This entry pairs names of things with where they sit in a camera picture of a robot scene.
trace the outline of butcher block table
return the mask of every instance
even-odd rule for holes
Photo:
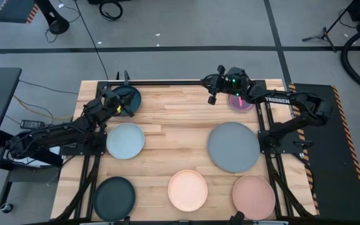
[[[265,82],[267,89],[284,90],[281,79],[267,79]],[[98,81],[81,83],[74,119],[81,115],[83,105],[95,98],[97,84]],[[131,221],[228,220],[236,213],[231,196],[239,178],[257,175],[269,180],[263,154],[250,170],[231,173],[217,167],[207,150],[210,132],[222,123],[242,123],[257,134],[259,123],[256,109],[247,113],[232,110],[228,105],[227,94],[218,94],[216,105],[212,106],[207,103],[208,91],[198,85],[136,88],[142,95],[142,103],[135,116],[112,117],[107,122],[106,131],[109,132],[121,123],[135,123],[145,133],[144,148],[136,157],[128,160],[116,159],[106,151],[101,156],[97,178],[97,187],[113,176],[124,177],[132,183],[136,190],[136,204],[129,215]],[[265,106],[261,106],[265,127],[268,129]],[[275,122],[291,119],[289,106],[272,103],[271,109]],[[306,210],[316,214],[304,165],[289,154],[283,154],[282,160],[290,190]],[[60,215],[78,191],[83,161],[84,156],[76,156],[62,168],[51,218]],[[168,197],[170,178],[183,169],[197,171],[207,182],[206,202],[193,212],[178,210]],[[286,215],[283,194],[280,192],[279,200],[282,213]],[[83,197],[81,218],[86,216],[87,204],[88,192]],[[274,218],[275,214],[272,213],[269,219]],[[93,212],[92,220],[101,219]]]

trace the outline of chair wheel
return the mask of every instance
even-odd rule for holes
[[[5,203],[4,206],[1,208],[3,213],[9,213],[13,209],[13,204]]]

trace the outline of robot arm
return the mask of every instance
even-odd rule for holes
[[[296,106],[301,114],[287,122],[275,122],[270,130],[265,131],[265,143],[275,148],[287,133],[296,131],[308,125],[322,126],[330,118],[331,105],[312,92],[288,92],[266,90],[250,80],[245,70],[232,67],[225,75],[225,68],[218,67],[219,74],[206,76],[202,85],[211,96],[208,103],[214,105],[217,93],[239,96],[250,104],[263,102],[288,104]]]
[[[129,107],[134,94],[130,92],[119,96],[111,90],[100,90],[95,99],[84,105],[81,116],[75,121],[24,131],[12,137],[7,142],[8,154],[15,159],[22,159],[54,146],[71,143],[81,143],[89,149],[98,148],[106,121],[120,115],[122,110],[134,116]]]

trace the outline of large gray plate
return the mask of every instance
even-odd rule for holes
[[[259,156],[257,137],[238,122],[226,122],[215,127],[207,147],[212,161],[232,173],[247,171],[255,165]]]

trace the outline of gray floor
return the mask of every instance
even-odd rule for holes
[[[74,6],[71,0],[63,0]],[[51,0],[55,8],[58,1]],[[283,46],[327,46],[326,42],[301,42],[317,34],[337,18],[347,0],[270,0]],[[133,0],[123,2],[123,17],[105,21],[96,6],[78,1],[90,32],[99,48],[154,46],[274,46],[273,35],[262,0]],[[71,20],[76,13],[58,11]],[[348,15],[345,23],[354,24]],[[40,12],[31,24],[0,22],[0,49],[91,48],[92,42],[80,19],[49,44],[44,37],[47,24]],[[356,31],[338,24],[330,33],[342,46]],[[360,46],[360,40],[354,45]],[[360,86],[344,72],[339,53],[285,52],[291,79],[295,83],[333,84],[338,87],[352,138],[360,161]],[[245,68],[252,78],[283,79],[276,51],[176,51],[176,52],[102,52],[101,58],[110,78],[127,69],[132,79],[200,79],[216,72],[218,64]],[[360,51],[350,54],[360,73]],[[82,80],[105,79],[95,53],[0,54],[0,67],[20,67],[21,79],[50,88],[77,92]],[[76,96],[60,94],[20,83],[15,95],[30,104],[48,108],[55,117],[73,113]],[[43,118],[24,110],[12,100],[7,115],[17,121]],[[5,119],[2,130],[20,131]],[[6,174],[0,171],[0,191]],[[56,179],[46,183],[15,184],[9,199],[12,213],[0,212],[0,224],[25,224],[47,221],[56,191]]]

